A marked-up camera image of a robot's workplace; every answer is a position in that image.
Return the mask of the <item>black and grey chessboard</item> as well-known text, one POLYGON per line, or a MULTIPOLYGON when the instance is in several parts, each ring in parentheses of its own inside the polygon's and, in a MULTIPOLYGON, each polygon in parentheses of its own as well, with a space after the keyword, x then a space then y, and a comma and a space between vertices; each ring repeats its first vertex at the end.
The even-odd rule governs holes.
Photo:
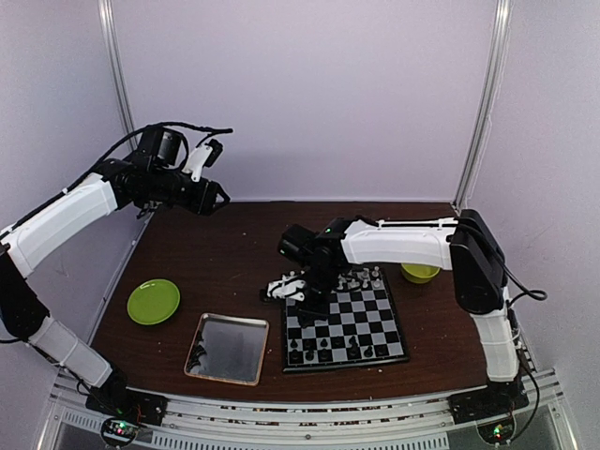
POLYGON ((341 277, 337 284, 337 299, 330 303, 330 316, 327 322, 316 321, 314 325, 301 328, 296 317, 295 302, 288 299, 282 308, 282 347, 283 371, 285 373, 315 372, 334 370, 339 368, 356 368, 385 364, 404 363, 410 360, 405 349, 405 338, 400 321, 389 289, 385 273, 380 267, 380 276, 373 278, 371 271, 374 266, 359 266, 354 268, 347 276, 341 277), (362 279, 360 273, 364 267, 370 271, 369 279, 362 279), (381 287, 374 289, 372 281, 379 279, 381 287), (350 289, 348 283, 355 280, 357 287, 350 289), (369 287, 362 289, 363 280, 369 281, 369 287), (356 360, 348 358, 349 338, 356 337, 360 347, 361 357, 356 360), (327 347, 320 348, 322 339, 327 340, 327 347), (332 347, 332 340, 337 338, 343 344, 339 348, 332 347), (298 342, 298 347, 293 349, 290 344, 293 340, 298 342), (310 339, 313 347, 303 349, 303 341, 310 339), (385 345, 388 354, 379 356, 377 347, 385 345), (371 357, 365 357, 368 346, 373 349, 371 357), (302 354, 297 364, 291 364, 289 353, 298 351, 302 354), (307 361, 307 351, 314 352, 314 359, 307 361), (327 351, 328 361, 319 361, 319 351, 327 351))

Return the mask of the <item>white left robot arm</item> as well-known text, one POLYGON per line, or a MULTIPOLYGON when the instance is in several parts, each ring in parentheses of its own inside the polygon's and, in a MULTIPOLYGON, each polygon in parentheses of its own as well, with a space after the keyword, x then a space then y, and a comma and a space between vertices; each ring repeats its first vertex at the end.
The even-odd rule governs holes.
POLYGON ((1 321, 11 340, 73 374, 115 416, 135 406, 126 375, 59 322, 29 279, 57 262, 72 238, 130 205, 141 216, 160 207, 210 216, 227 205, 222 186, 203 171, 223 151, 218 137, 231 133, 177 121, 133 130, 71 185, 1 231, 1 321))

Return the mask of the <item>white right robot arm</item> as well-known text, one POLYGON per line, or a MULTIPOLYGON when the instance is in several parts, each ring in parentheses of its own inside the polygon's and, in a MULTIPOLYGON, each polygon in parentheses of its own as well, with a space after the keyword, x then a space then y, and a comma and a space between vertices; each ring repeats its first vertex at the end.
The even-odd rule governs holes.
POLYGON ((481 406, 497 414, 524 396, 511 309, 525 296, 545 301, 548 295, 525 287, 510 271, 477 211, 417 221, 339 217, 320 232, 294 224, 277 250, 300 272, 269 283, 267 298, 292 299, 311 314, 354 266, 398 263, 451 272, 457 304, 474 321, 485 356, 487 385, 477 393, 481 406))

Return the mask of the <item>metal tray with wood rim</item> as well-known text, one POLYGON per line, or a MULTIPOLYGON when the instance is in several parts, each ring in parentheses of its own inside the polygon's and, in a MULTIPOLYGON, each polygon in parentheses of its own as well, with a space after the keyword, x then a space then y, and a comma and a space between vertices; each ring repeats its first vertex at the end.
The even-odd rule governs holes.
POLYGON ((266 320, 204 313, 184 363, 184 374, 196 379, 256 386, 268 333, 266 320))

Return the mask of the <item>green bowl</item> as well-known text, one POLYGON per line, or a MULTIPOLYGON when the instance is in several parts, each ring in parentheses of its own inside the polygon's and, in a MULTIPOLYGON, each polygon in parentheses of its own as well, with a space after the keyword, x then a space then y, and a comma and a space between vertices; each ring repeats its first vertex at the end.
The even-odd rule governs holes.
POLYGON ((402 263, 400 270, 406 280, 418 285, 429 283, 442 271, 440 267, 411 263, 402 263))

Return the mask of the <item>green plate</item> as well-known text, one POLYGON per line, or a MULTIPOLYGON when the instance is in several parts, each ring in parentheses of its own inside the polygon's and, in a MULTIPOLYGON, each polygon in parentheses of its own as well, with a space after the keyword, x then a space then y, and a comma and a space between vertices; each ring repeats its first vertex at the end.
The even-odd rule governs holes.
POLYGON ((181 293, 168 279, 156 278, 136 287, 127 300, 127 315, 136 324, 164 323, 179 309, 181 293))

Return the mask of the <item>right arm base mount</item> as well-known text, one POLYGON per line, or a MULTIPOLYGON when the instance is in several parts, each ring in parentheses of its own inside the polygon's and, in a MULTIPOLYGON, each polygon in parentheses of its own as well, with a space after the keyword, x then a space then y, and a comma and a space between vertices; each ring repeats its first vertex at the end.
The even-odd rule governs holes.
POLYGON ((509 397, 488 389, 454 394, 448 405, 456 425, 475 423, 479 438, 493 446, 508 445, 517 436, 515 412, 530 404, 526 394, 509 397))

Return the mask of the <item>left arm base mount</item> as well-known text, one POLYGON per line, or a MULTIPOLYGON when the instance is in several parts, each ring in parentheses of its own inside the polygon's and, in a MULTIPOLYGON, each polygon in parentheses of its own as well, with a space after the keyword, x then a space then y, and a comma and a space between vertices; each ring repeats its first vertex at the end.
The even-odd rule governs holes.
POLYGON ((85 407, 107 415, 100 425, 100 437, 111 447, 127 446, 149 426, 160 426, 167 411, 164 396, 128 391, 129 404, 124 408, 111 406, 107 401, 88 394, 85 407))

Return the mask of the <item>aluminium front rail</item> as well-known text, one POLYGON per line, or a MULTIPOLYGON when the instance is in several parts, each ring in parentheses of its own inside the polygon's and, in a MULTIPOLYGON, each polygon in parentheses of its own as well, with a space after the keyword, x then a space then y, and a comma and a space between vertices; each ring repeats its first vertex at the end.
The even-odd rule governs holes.
POLYGON ((334 403, 235 402, 170 396, 159 426, 132 449, 488 449, 484 432, 512 419, 511 449, 579 449, 565 398, 552 380, 531 389, 530 406, 458 423, 448 396, 334 403))

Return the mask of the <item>right aluminium frame post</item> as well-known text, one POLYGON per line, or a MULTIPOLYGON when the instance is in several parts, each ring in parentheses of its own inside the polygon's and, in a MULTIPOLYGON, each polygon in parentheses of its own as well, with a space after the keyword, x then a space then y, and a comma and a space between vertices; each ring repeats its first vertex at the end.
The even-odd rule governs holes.
POLYGON ((512 9, 512 1, 496 2, 484 84, 467 156, 452 202, 457 212, 461 212, 468 206, 487 146, 493 105, 500 91, 503 77, 512 9))

